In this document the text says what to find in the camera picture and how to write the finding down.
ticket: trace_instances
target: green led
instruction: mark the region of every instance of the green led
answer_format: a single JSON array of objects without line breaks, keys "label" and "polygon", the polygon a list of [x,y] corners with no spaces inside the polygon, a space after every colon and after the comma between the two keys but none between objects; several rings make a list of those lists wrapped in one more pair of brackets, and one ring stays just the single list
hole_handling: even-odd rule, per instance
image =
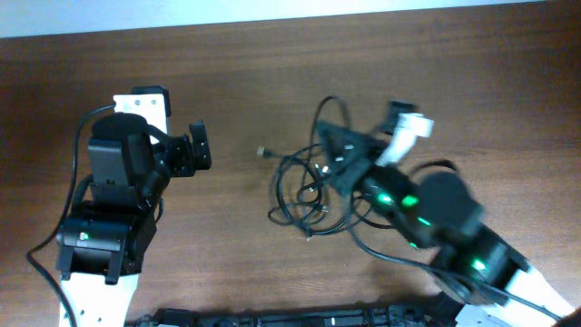
[{"label": "green led", "polygon": [[412,206],[418,204],[418,201],[419,200],[417,197],[415,197],[413,195],[408,195],[405,198],[403,198],[403,200],[401,200],[401,205],[406,207],[406,208],[409,208],[409,207],[412,207]]},{"label": "green led", "polygon": [[479,259],[476,259],[472,263],[472,268],[474,268],[478,271],[483,271],[483,270],[487,269],[487,266],[483,262],[481,262]]},{"label": "green led", "polygon": [[381,203],[385,203],[385,204],[392,204],[393,203],[393,199],[391,199],[391,196],[387,195],[386,193],[382,193],[378,196],[378,200]]},{"label": "green led", "polygon": [[425,219],[424,219],[424,218],[422,218],[422,217],[418,217],[418,221],[419,221],[420,223],[423,223],[423,224],[425,224],[426,226],[431,226],[431,225],[432,225],[432,223],[430,223],[429,221],[425,220]]}]

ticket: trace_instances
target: table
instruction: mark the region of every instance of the table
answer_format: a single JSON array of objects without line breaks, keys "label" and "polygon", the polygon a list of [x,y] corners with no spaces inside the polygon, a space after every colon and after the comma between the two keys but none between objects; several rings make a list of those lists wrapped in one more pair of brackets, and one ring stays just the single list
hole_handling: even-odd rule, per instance
[{"label": "table", "polygon": [[[58,301],[25,252],[62,211],[79,118],[148,84],[170,90],[172,134],[204,120],[213,167],[166,190],[128,318],[438,291],[347,234],[307,243],[267,220],[277,163],[256,148],[305,145],[327,94],[348,101],[362,131],[390,98],[418,104],[436,123],[405,167],[455,161],[486,224],[581,305],[580,14],[575,2],[550,2],[0,40],[0,324],[56,325]],[[80,165],[87,174],[85,147]],[[394,232],[359,233],[385,253],[433,254]],[[37,258],[56,273],[56,254],[52,243]]]}]

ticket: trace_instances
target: cable connector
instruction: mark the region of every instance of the cable connector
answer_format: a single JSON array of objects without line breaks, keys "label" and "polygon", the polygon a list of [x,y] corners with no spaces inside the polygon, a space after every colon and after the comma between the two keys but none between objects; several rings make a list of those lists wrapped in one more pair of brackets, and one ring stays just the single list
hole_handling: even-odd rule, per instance
[{"label": "cable connector", "polygon": [[264,146],[259,146],[258,151],[256,151],[256,155],[261,156],[263,159],[271,159],[276,155],[276,153],[265,148]]}]

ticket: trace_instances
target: white wall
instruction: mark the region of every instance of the white wall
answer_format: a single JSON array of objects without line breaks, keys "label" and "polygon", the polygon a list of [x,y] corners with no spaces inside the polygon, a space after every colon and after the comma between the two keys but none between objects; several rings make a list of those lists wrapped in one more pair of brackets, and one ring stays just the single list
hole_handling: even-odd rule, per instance
[{"label": "white wall", "polygon": [[526,0],[0,0],[0,37],[374,13]]}]

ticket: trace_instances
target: tabletop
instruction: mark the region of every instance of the tabletop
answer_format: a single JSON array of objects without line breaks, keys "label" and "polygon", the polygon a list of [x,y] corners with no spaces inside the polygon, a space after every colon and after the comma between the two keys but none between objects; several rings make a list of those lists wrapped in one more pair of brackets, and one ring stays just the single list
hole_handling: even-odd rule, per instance
[{"label": "tabletop", "polygon": [[[213,167],[165,191],[129,319],[438,292],[425,272],[372,258],[347,234],[306,242],[267,219],[278,163],[256,149],[307,144],[328,94],[346,99],[361,131],[389,99],[417,104],[435,125],[404,168],[454,161],[485,224],[581,305],[580,14],[565,1],[0,40],[0,324],[57,324],[58,300],[25,252],[58,221],[80,117],[150,84],[170,90],[170,134],[204,120]],[[392,231],[358,233],[384,253],[434,253]],[[36,255],[54,275],[57,250]]]}]

